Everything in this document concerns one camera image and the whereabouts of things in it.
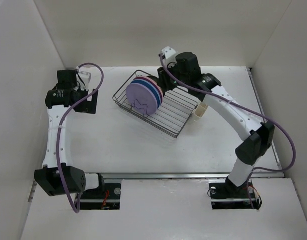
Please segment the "yellow black plate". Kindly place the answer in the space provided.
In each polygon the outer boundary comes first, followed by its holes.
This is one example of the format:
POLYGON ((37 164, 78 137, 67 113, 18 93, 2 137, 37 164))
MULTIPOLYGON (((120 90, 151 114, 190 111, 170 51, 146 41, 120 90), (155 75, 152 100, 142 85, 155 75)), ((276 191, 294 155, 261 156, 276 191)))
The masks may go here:
POLYGON ((162 103, 163 100, 164 100, 165 93, 163 92, 162 88, 158 85, 159 79, 157 77, 153 76, 153 75, 148 75, 147 78, 151 79, 157 85, 157 88, 158 88, 158 91, 159 91, 159 94, 160 94, 161 103, 162 103))

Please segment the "dark blue plate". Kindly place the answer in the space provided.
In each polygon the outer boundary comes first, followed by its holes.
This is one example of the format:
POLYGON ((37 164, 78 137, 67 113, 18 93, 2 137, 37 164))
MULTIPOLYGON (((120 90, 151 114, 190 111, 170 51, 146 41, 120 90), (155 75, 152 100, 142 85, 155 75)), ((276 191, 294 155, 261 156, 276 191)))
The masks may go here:
POLYGON ((156 97, 157 108, 161 106, 161 104, 163 103, 163 92, 153 79, 149 77, 145 77, 145 76, 139 76, 139 77, 136 77, 131 83, 140 84, 148 88, 153 93, 153 95, 156 97))

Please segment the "purple plate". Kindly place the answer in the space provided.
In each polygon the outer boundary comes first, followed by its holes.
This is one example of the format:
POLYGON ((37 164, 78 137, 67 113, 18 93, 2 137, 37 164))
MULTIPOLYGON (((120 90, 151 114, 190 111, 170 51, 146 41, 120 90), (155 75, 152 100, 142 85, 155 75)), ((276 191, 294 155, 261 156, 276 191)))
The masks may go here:
POLYGON ((129 103, 145 115, 155 114, 158 110, 157 99, 145 86, 131 83, 126 88, 129 103))

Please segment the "pink plate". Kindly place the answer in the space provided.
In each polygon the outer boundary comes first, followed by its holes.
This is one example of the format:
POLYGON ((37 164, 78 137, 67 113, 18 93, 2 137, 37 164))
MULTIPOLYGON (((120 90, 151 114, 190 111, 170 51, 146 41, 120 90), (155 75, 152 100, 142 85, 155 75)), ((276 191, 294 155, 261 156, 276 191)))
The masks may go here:
POLYGON ((142 80, 142 81, 146 81, 156 88, 156 91, 159 95, 158 106, 160 107, 160 105, 163 103, 164 93, 163 93, 163 90, 161 89, 161 87, 158 86, 158 78, 156 78, 155 76, 149 75, 149 76, 138 76, 137 79, 142 80))

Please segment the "light blue plate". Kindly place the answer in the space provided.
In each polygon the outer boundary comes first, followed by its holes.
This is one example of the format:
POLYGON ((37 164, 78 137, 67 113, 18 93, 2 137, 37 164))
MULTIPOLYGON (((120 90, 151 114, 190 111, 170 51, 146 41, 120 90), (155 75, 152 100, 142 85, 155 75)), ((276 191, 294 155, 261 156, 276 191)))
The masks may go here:
POLYGON ((131 82, 132 84, 141 84, 152 91, 157 99, 157 108, 161 106, 161 96, 159 90, 150 82, 143 79, 135 79, 131 82))

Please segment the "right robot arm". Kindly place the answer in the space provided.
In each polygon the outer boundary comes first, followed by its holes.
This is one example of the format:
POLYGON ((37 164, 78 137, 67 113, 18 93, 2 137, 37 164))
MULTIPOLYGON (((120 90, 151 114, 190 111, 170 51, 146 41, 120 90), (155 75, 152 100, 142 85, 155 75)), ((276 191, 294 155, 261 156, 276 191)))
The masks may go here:
POLYGON ((225 180, 224 190, 237 197, 247 189, 248 178, 258 160, 272 145, 275 125, 255 118, 227 92, 221 81, 211 73, 202 73, 198 58, 192 52, 177 53, 167 47, 160 54, 158 85, 164 91, 180 86, 200 100, 194 119, 200 120, 208 108, 216 111, 238 134, 241 145, 235 149, 237 160, 225 180))

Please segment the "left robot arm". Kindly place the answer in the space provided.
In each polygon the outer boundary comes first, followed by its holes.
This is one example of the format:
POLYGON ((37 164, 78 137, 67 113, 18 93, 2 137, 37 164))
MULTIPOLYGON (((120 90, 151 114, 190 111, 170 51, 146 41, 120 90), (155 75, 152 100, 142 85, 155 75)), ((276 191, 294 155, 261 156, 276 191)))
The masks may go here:
POLYGON ((66 69, 57 71, 58 83, 48 91, 45 105, 48 113, 48 140, 41 169, 34 172, 38 185, 51 197, 65 195, 58 166, 62 167, 70 194, 88 191, 98 199, 105 194, 104 179, 99 173, 85 173, 74 167, 71 155, 71 127, 77 113, 97 111, 98 94, 85 100, 73 110, 70 107, 89 94, 92 75, 89 72, 66 69))

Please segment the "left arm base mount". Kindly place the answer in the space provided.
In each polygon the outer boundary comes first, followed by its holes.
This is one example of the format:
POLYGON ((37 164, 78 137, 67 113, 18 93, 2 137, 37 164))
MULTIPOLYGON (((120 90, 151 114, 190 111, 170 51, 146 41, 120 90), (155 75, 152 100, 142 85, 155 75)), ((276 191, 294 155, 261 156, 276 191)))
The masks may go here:
POLYGON ((122 194, 121 179, 102 179, 100 187, 89 189, 80 198, 81 211, 120 210, 122 194))

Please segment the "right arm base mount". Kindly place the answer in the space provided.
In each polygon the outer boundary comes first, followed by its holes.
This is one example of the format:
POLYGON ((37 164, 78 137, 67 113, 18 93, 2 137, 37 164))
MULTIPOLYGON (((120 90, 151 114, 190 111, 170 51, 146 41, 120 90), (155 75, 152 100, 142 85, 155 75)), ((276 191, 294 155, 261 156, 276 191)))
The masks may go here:
POLYGON ((260 210, 263 200, 250 180, 240 187, 227 179, 211 180, 207 192, 213 210, 260 210))

